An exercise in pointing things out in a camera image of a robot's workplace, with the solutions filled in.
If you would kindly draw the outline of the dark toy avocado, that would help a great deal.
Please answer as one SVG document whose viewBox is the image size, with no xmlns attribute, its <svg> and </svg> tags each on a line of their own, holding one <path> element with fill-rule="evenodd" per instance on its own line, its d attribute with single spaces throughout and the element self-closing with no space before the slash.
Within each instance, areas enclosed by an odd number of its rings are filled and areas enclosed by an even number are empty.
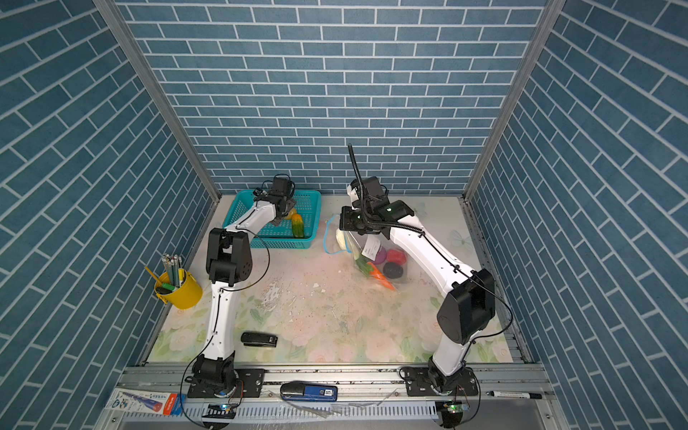
<svg viewBox="0 0 688 430">
<path fill-rule="evenodd" d="M 389 280 L 400 279 L 404 276 L 404 267 L 394 262 L 387 262 L 383 266 L 383 275 Z"/>
</svg>

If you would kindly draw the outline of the orange green toy corn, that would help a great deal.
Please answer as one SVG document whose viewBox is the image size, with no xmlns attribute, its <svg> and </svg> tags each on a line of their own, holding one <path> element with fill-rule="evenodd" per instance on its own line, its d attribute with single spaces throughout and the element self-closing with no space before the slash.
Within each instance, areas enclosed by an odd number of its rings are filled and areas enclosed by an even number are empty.
<svg viewBox="0 0 688 430">
<path fill-rule="evenodd" d="M 305 223 L 303 217 L 296 213 L 291 217 L 291 230 L 294 238 L 305 238 Z"/>
</svg>

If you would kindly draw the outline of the purple toy eggplant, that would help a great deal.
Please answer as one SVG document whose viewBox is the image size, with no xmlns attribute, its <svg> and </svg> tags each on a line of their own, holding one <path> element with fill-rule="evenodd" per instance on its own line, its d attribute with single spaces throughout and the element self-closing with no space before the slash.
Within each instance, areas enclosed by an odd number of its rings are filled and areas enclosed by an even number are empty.
<svg viewBox="0 0 688 430">
<path fill-rule="evenodd" d="M 376 257 L 374 258 L 373 263 L 375 265 L 382 264 L 386 261 L 387 259 L 387 250 L 384 247 L 380 247 L 377 251 Z"/>
</svg>

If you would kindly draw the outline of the orange toy carrot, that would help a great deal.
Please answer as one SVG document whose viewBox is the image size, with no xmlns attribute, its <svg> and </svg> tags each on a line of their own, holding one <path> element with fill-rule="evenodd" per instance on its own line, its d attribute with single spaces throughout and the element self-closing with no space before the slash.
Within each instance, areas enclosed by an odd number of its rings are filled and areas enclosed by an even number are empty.
<svg viewBox="0 0 688 430">
<path fill-rule="evenodd" d="M 361 255 L 358 259 L 356 259 L 356 266 L 358 267 L 358 270 L 360 270 L 360 272 L 362 272 L 365 276 L 374 279 L 380 285 L 388 288 L 389 290 L 395 290 L 392 283 L 388 281 L 382 272 L 367 257 Z"/>
</svg>

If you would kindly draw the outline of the clear zip top bag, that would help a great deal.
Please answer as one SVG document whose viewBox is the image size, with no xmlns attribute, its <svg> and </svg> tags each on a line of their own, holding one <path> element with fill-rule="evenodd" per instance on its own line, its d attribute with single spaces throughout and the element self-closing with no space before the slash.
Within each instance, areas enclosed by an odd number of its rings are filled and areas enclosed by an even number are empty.
<svg viewBox="0 0 688 430">
<path fill-rule="evenodd" d="M 374 284 L 382 287 L 377 281 L 375 281 L 372 278 L 369 278 L 365 276 L 360 270 L 358 270 L 358 267 L 356 266 L 356 259 L 358 259 L 361 255 L 367 257 L 369 260 L 374 261 L 374 258 L 376 257 L 377 251 L 380 247 L 384 247 L 387 252 L 390 249 L 401 249 L 404 251 L 401 247 L 398 245 L 394 245 L 391 240 L 388 240 L 383 234 L 379 235 L 373 235 L 373 234 L 366 234 L 366 235 L 360 235 L 356 232 L 349 232 L 349 231 L 344 231 L 346 236 L 347 236 L 347 242 L 349 245 L 350 252 L 342 251 L 340 250 L 340 247 L 338 246 L 337 240 L 336 240 L 336 230 L 340 229 L 339 228 L 339 221 L 340 221 L 340 216 L 339 215 L 333 215 L 329 220 L 327 220 L 325 224 L 325 230 L 324 230 L 324 238 L 322 239 L 322 247 L 324 248 L 324 252 L 329 255 L 336 255 L 336 254 L 342 254 L 346 256 L 349 261 L 353 264 L 353 267 L 367 280 L 372 281 Z M 394 286 L 395 290 L 400 290 L 403 285 L 407 284 L 410 281 L 410 257 L 407 255 L 407 263 L 403 265 L 404 267 L 404 276 L 400 279 L 393 280 L 389 279 L 390 283 Z M 376 265 L 376 267 L 383 273 L 383 266 L 387 263 L 385 261 L 382 264 Z"/>
</svg>

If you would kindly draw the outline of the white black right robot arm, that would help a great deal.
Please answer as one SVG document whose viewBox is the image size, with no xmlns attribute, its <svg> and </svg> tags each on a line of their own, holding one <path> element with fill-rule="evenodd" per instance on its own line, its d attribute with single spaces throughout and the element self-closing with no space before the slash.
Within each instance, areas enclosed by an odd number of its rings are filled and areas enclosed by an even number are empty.
<svg viewBox="0 0 688 430">
<path fill-rule="evenodd" d="M 496 281 L 486 269 L 474 271 L 435 239 L 402 201 L 368 214 L 344 206 L 340 230 L 360 235 L 382 235 L 419 264 L 442 294 L 436 320 L 443 333 L 428 362 L 433 389 L 446 394 L 459 385 L 470 347 L 485 337 L 483 331 L 496 316 Z"/>
</svg>

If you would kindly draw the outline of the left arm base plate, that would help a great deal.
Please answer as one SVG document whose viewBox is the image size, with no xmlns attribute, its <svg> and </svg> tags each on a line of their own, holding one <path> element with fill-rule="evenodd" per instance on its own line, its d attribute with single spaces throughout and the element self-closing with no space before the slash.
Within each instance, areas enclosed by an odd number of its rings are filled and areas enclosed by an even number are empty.
<svg viewBox="0 0 688 430">
<path fill-rule="evenodd" d="M 219 381 L 187 376 L 189 383 L 187 397 L 191 399 L 239 399 L 259 398 L 263 389 L 265 370 L 262 368 L 240 368 L 222 376 Z"/>
</svg>

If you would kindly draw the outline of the red toy strawberry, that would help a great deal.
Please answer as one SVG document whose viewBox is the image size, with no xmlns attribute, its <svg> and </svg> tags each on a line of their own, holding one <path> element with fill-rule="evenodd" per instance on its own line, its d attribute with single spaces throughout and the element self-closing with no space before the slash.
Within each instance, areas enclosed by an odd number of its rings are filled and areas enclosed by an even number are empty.
<svg viewBox="0 0 688 430">
<path fill-rule="evenodd" d="M 390 249 L 387 252 L 387 263 L 395 263 L 397 265 L 405 265 L 407 263 L 407 255 L 401 249 Z"/>
</svg>

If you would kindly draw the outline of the teal plastic basket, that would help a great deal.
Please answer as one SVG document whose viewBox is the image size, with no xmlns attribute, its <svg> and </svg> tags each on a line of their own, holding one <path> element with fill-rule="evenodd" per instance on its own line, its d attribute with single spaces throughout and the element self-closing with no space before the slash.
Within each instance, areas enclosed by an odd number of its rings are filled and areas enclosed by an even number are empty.
<svg viewBox="0 0 688 430">
<path fill-rule="evenodd" d="M 283 220 L 279 226 L 266 224 L 257 234 L 262 238 L 251 241 L 252 248 L 270 249 L 308 249 L 316 237 L 321 214 L 321 194 L 313 190 L 295 191 L 295 209 L 304 222 L 304 237 L 296 238 L 292 231 L 292 222 Z M 252 191 L 239 192 L 229 207 L 222 227 L 235 223 L 254 208 Z"/>
</svg>

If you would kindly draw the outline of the white toy daikon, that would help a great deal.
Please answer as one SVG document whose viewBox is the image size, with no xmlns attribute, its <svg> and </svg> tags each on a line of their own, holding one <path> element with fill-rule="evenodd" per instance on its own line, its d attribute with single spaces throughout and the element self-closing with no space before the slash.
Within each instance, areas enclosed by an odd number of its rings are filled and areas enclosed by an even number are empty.
<svg viewBox="0 0 688 430">
<path fill-rule="evenodd" d="M 340 247 L 340 250 L 350 252 L 349 245 L 347 242 L 347 236 L 344 231 L 341 231 L 339 229 L 336 230 L 336 240 L 338 243 L 338 246 Z"/>
</svg>

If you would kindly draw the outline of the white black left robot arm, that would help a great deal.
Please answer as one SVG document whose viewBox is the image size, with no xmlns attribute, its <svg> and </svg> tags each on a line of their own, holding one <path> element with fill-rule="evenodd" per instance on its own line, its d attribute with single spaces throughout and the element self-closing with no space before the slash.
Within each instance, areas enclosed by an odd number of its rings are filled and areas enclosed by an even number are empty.
<svg viewBox="0 0 688 430">
<path fill-rule="evenodd" d="M 191 366 L 189 397 L 229 398 L 241 392 L 235 371 L 234 322 L 240 292 L 253 270 L 251 241 L 268 224 L 278 226 L 295 207 L 293 193 L 263 192 L 235 222 L 212 229 L 206 272 L 211 281 L 211 313 L 205 345 Z"/>
</svg>

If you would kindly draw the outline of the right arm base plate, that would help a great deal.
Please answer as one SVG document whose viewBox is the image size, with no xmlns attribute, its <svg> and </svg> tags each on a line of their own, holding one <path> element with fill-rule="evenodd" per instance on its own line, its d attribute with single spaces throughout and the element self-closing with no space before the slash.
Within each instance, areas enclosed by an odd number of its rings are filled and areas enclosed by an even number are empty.
<svg viewBox="0 0 688 430">
<path fill-rule="evenodd" d="M 478 378 L 473 369 L 464 367 L 451 376 L 429 367 L 400 367 L 398 376 L 410 397 L 478 396 Z"/>
</svg>

